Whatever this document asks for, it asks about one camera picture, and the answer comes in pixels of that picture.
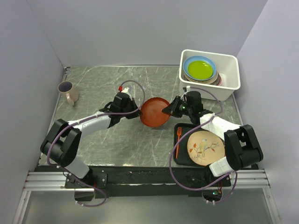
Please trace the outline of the red scalloped plate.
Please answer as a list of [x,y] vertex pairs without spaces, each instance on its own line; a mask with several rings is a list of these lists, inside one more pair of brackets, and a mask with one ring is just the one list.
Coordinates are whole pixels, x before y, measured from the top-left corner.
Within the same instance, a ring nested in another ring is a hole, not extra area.
[[162,110],[169,106],[170,103],[160,97],[148,99],[141,107],[141,122],[148,127],[159,127],[166,123],[170,118],[169,114],[163,113]]

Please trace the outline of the lime green plate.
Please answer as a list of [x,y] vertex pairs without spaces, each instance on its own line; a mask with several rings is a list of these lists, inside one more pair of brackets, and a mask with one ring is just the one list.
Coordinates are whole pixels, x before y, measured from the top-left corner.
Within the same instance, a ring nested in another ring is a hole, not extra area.
[[187,67],[188,74],[191,78],[206,80],[212,77],[214,71],[212,66],[204,61],[193,61]]

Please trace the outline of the blue plate with bamboo mat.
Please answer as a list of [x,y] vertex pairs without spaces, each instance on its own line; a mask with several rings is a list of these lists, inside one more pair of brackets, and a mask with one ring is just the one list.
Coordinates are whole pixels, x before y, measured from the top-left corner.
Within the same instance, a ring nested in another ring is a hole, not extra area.
[[191,62],[193,62],[193,61],[204,61],[204,62],[209,63],[209,64],[212,66],[213,71],[214,71],[212,77],[215,75],[215,73],[216,73],[216,71],[217,71],[217,68],[216,68],[216,65],[214,64],[214,62],[213,62],[212,60],[210,60],[209,58],[204,57],[204,56],[191,56],[191,57],[185,59],[184,62],[183,62],[183,71],[184,71],[184,73],[187,74],[188,76],[189,76],[189,74],[188,74],[188,71],[187,71],[187,67],[188,67],[188,65],[189,65]]

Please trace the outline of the cream plate with branch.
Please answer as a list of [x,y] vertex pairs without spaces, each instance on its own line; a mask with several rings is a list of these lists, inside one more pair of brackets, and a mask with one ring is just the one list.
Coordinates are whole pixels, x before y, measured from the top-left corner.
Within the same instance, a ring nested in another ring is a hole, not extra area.
[[205,80],[205,81],[199,81],[195,78],[190,78],[187,74],[184,73],[185,80],[188,80],[190,82],[200,83],[200,84],[211,84],[211,85],[218,85],[218,82],[219,82],[218,75],[219,75],[219,73],[216,72],[215,75],[211,79]]

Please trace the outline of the pink plate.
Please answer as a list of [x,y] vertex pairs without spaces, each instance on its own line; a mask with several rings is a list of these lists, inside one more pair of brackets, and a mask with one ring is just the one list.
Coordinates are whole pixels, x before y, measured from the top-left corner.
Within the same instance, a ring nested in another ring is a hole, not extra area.
[[218,75],[218,78],[219,78],[218,86],[220,86],[221,83],[222,83],[222,77],[221,77],[221,75]]

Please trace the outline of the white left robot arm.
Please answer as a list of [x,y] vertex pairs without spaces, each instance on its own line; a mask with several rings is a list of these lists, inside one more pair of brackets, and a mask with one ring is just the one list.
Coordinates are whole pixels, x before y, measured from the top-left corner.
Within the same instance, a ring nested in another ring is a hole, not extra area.
[[41,152],[57,165],[76,176],[81,187],[93,182],[91,169],[77,157],[80,140],[96,131],[111,128],[122,118],[133,119],[141,115],[135,99],[128,92],[118,92],[113,101],[95,114],[76,121],[58,119],[41,144]]

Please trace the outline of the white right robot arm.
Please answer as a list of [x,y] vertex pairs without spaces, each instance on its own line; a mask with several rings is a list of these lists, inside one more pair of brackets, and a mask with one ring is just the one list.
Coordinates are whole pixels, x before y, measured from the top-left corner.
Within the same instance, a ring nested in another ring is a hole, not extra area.
[[224,174],[238,171],[263,160],[263,153],[253,127],[233,124],[218,117],[217,113],[204,109],[198,91],[188,91],[181,97],[176,96],[162,112],[176,118],[186,115],[196,125],[178,139],[173,152],[176,152],[185,137],[191,136],[200,128],[224,141],[225,157],[209,164],[207,166],[209,171],[204,175],[205,182],[210,186],[215,186]]

